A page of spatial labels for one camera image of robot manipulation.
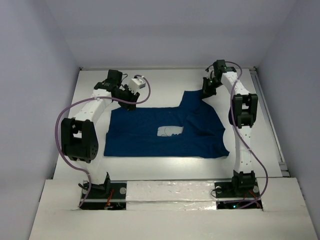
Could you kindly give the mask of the blue printed t-shirt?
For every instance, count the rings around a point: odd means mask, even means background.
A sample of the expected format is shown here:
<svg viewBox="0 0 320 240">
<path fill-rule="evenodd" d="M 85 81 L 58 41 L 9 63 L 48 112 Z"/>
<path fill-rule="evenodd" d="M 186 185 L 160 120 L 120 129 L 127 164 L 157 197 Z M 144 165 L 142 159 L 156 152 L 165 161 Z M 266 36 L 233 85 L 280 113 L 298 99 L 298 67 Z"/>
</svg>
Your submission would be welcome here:
<svg viewBox="0 0 320 240">
<path fill-rule="evenodd" d="M 105 157 L 227 157 L 225 127 L 201 90 L 185 91 L 179 106 L 111 112 Z"/>
</svg>

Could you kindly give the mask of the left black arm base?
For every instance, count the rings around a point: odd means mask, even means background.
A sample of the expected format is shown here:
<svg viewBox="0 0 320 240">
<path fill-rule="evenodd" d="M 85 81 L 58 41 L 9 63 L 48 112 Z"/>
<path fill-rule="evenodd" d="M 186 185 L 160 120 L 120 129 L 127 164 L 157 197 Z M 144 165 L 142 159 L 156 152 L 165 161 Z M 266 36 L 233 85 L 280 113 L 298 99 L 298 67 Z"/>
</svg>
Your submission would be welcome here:
<svg viewBox="0 0 320 240">
<path fill-rule="evenodd" d="M 80 209 L 82 210 L 116 211 L 126 209 L 126 181 L 111 181 L 107 176 L 104 183 L 92 184 L 86 198 L 89 183 L 85 182 L 81 188 Z"/>
</svg>

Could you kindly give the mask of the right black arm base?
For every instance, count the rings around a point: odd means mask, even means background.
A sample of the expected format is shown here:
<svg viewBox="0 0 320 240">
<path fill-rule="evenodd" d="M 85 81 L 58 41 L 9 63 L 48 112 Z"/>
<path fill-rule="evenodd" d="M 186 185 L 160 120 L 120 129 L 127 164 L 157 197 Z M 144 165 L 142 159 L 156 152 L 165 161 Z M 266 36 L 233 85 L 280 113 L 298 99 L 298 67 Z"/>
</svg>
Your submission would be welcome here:
<svg viewBox="0 0 320 240">
<path fill-rule="evenodd" d="M 246 204 L 244 209 L 262 209 L 262 201 L 256 199 L 260 196 L 260 189 L 256 181 L 254 186 L 245 190 L 236 192 L 230 181 L 218 181 L 214 183 L 213 189 L 210 191 L 211 197 L 216 200 L 218 210 L 236 210 Z"/>
</svg>

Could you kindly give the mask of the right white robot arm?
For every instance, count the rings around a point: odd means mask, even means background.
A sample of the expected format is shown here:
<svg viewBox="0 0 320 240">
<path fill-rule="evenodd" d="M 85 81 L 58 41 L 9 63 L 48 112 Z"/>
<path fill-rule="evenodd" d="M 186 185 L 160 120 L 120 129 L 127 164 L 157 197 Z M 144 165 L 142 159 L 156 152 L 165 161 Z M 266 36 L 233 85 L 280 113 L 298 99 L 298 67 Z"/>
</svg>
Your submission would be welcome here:
<svg viewBox="0 0 320 240">
<path fill-rule="evenodd" d="M 246 89 L 236 69 L 227 66 L 227 63 L 228 61 L 220 59 L 207 67 L 201 98 L 216 95 L 220 86 L 224 86 L 230 94 L 228 119 L 235 136 L 235 165 L 230 190 L 235 196 L 242 196 L 256 183 L 249 143 L 252 127 L 257 119 L 258 95 Z"/>
</svg>

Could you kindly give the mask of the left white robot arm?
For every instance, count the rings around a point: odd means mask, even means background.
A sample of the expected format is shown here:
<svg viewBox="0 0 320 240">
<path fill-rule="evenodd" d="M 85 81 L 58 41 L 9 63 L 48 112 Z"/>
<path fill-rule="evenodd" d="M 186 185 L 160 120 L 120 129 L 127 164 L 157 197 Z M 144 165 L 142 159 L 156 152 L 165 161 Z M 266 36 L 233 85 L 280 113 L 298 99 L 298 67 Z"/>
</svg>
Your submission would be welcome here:
<svg viewBox="0 0 320 240">
<path fill-rule="evenodd" d="M 107 107 L 117 102 L 121 108 L 133 111 L 141 103 L 139 90 L 149 87 L 148 81 L 141 75 L 134 76 L 127 84 L 123 83 L 127 74 L 110 69 L 105 80 L 99 81 L 89 98 L 80 100 L 71 107 L 81 105 L 81 109 L 72 117 L 63 117 L 70 110 L 65 108 L 55 123 L 55 144 L 61 158 L 72 169 L 87 176 L 85 188 L 93 186 L 97 196 L 104 198 L 110 194 L 111 185 L 105 182 L 107 172 L 94 163 L 99 152 L 96 124 Z"/>
</svg>

